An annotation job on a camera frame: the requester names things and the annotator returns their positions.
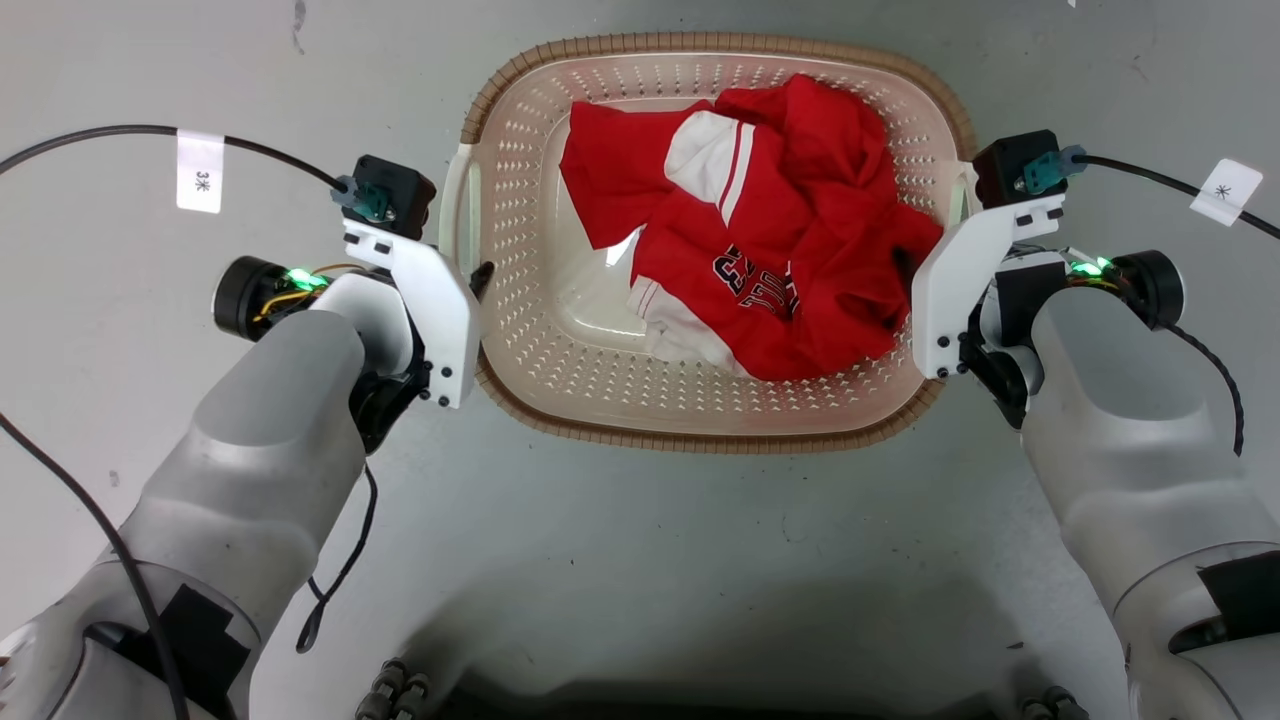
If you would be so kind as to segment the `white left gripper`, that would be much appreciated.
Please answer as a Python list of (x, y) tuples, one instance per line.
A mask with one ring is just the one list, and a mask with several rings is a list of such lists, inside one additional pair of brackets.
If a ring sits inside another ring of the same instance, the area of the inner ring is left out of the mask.
[(365, 347), (349, 406), (366, 452), (375, 452), (417, 400), (457, 410), (475, 387), (483, 300), (495, 273), (481, 263), (465, 279), (430, 245), (346, 219), (349, 258), (364, 272), (342, 277), (342, 315)]

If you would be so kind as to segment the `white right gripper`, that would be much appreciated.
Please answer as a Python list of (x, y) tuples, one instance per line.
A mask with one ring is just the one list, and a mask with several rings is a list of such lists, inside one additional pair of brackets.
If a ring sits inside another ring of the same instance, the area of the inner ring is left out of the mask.
[(931, 380), (974, 375), (1015, 430), (1044, 379), (1030, 329), (1050, 297), (1065, 290), (1068, 263), (1059, 251), (1010, 251), (1056, 232), (1064, 200), (1053, 195), (982, 210), (947, 229), (920, 268), (908, 249), (892, 247), (902, 292), (911, 297), (915, 368)]

